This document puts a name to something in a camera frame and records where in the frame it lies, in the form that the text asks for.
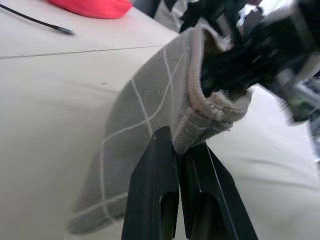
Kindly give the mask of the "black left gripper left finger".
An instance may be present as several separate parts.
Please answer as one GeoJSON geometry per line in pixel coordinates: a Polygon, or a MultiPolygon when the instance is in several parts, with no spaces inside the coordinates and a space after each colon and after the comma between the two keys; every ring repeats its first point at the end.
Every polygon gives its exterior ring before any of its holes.
{"type": "Polygon", "coordinates": [[[171,132],[155,131],[129,183],[123,240],[172,240],[179,206],[179,178],[171,132]]]}

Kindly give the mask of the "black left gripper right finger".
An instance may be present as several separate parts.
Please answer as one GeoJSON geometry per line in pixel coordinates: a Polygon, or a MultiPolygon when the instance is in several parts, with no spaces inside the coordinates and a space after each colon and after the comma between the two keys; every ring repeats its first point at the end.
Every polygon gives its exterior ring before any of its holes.
{"type": "Polygon", "coordinates": [[[181,158],[180,192],[188,240],[256,240],[234,179],[206,143],[181,158]]]}

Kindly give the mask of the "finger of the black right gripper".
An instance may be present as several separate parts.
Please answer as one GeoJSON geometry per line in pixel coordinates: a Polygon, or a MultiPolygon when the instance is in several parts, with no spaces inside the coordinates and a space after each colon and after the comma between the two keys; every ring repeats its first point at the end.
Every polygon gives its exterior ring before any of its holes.
{"type": "Polygon", "coordinates": [[[202,61],[203,73],[245,73],[248,71],[248,47],[234,47],[230,50],[208,50],[202,61]]]}
{"type": "Polygon", "coordinates": [[[262,80],[260,73],[245,72],[231,75],[201,73],[201,89],[205,97],[218,91],[243,91],[262,80]]]}

